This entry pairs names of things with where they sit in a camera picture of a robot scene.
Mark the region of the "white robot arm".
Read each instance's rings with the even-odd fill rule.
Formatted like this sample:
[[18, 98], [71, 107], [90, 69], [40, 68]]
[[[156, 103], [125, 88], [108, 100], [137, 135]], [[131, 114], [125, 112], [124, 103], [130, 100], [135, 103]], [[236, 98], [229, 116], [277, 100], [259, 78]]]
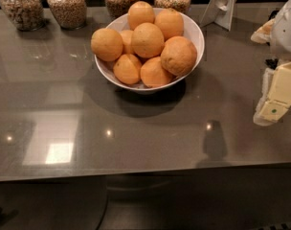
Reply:
[[262, 97], [254, 115], [255, 124], [270, 126], [291, 107], [291, 0], [258, 28], [251, 40], [269, 43], [271, 54], [278, 60], [275, 70], [267, 68], [263, 74]]

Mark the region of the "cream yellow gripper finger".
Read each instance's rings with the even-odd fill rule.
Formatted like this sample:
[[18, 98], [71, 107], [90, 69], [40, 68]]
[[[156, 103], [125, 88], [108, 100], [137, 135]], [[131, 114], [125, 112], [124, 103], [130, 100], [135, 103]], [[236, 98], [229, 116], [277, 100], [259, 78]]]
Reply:
[[280, 120], [291, 107], [291, 61], [285, 61], [275, 70], [265, 70], [261, 93], [254, 123], [266, 127]]

